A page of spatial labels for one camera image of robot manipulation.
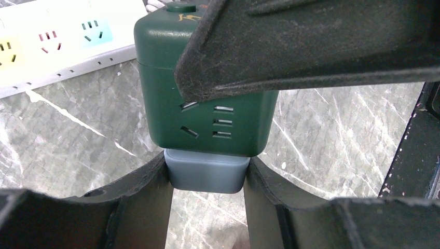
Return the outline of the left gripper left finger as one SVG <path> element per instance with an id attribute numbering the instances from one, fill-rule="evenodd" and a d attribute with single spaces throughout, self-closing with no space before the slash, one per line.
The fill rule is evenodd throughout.
<path id="1" fill-rule="evenodd" d="M 1 190 L 1 248 L 164 248 L 173 187 L 163 153 L 81 197 Z"/>

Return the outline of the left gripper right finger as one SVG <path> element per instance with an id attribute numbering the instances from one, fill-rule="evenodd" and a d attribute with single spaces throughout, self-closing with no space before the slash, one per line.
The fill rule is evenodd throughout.
<path id="1" fill-rule="evenodd" d="M 250 160 L 244 199 L 251 248 L 439 248 L 439 201 L 320 198 Z"/>

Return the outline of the light blue power strip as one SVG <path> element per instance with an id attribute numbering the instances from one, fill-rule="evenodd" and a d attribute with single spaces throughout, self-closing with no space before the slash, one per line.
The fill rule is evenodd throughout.
<path id="1" fill-rule="evenodd" d="M 164 158 L 175 189 L 238 193 L 244 184 L 249 157 L 165 149 Z"/>

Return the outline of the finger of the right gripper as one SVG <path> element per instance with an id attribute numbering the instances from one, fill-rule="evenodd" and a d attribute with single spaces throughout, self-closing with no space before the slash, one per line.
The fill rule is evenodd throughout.
<path id="1" fill-rule="evenodd" d="M 426 82 L 378 195 L 439 199 L 439 82 Z"/>
<path id="2" fill-rule="evenodd" d="M 439 80 L 439 1 L 211 1 L 174 79 L 187 102 Z"/>

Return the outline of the white multicolour power strip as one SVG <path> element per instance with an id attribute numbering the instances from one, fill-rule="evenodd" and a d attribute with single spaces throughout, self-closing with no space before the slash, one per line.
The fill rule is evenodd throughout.
<path id="1" fill-rule="evenodd" d="M 135 58 L 142 1 L 1 1 L 1 97 Z"/>

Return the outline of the dark green cube socket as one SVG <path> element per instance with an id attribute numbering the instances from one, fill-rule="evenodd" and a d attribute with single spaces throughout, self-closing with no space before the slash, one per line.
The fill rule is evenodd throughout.
<path id="1" fill-rule="evenodd" d="M 149 135 L 162 148 L 254 157 L 267 145 L 276 91 L 185 102 L 173 77 L 207 6 L 207 1 L 148 3 L 149 13 L 134 26 Z"/>

